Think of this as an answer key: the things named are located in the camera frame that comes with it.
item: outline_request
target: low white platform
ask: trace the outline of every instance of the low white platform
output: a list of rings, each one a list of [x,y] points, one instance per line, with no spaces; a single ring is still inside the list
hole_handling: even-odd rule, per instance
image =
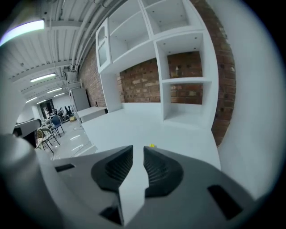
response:
[[[121,109],[82,124],[98,152],[133,145],[135,153],[154,144],[158,148],[205,161],[220,170],[219,154],[211,130],[167,125],[147,112]]]
[[[106,107],[90,107],[77,112],[82,123],[85,123],[91,119],[97,118],[101,115],[105,115]]]

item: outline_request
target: table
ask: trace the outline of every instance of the table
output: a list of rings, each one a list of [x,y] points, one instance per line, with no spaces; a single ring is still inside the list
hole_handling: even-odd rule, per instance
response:
[[[105,109],[106,107],[90,107],[84,110],[80,110],[77,112],[77,115],[79,116],[82,123],[85,123],[91,119],[97,118],[101,115],[105,115]]]

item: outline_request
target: white wall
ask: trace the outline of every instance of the white wall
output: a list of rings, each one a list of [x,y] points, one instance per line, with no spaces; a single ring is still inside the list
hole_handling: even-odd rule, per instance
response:
[[[60,95],[58,97],[54,97],[53,98],[53,104],[54,104],[55,109],[59,110],[59,108],[62,107],[64,110],[64,113],[66,113],[66,109],[64,109],[64,107],[71,105],[72,102],[70,100],[69,94],[65,94],[65,95]]]
[[[31,104],[26,104],[22,112],[20,113],[17,123],[22,123],[26,122],[34,117],[33,111],[32,111],[32,106]]]
[[[244,4],[207,1],[224,26],[236,64],[236,101],[219,147],[221,167],[256,199],[271,190],[284,161],[284,69],[268,32]]]
[[[0,70],[0,134],[12,134],[25,99]]]

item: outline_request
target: white cabinet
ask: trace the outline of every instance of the white cabinet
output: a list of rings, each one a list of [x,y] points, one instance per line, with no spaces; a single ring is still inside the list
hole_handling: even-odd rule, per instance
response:
[[[211,129],[218,100],[215,50],[206,26],[189,0],[128,0],[97,31],[97,62],[109,112],[124,109],[116,76],[157,58],[161,121],[168,125]],[[202,77],[169,78],[168,55],[199,52]],[[202,84],[202,104],[171,103],[175,84]]]
[[[97,68],[99,72],[112,63],[108,20],[107,18],[96,32]]]

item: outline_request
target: white floor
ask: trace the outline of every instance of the white floor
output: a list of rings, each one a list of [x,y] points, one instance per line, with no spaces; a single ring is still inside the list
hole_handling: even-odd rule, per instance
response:
[[[47,152],[52,160],[61,158],[77,157],[79,155],[88,155],[95,153],[96,147],[92,144],[87,137],[81,124],[76,120],[74,122],[66,122],[62,124],[63,131],[59,128],[61,136],[55,136],[59,144],[55,139],[50,140],[53,153],[47,148],[45,144],[45,152]]]

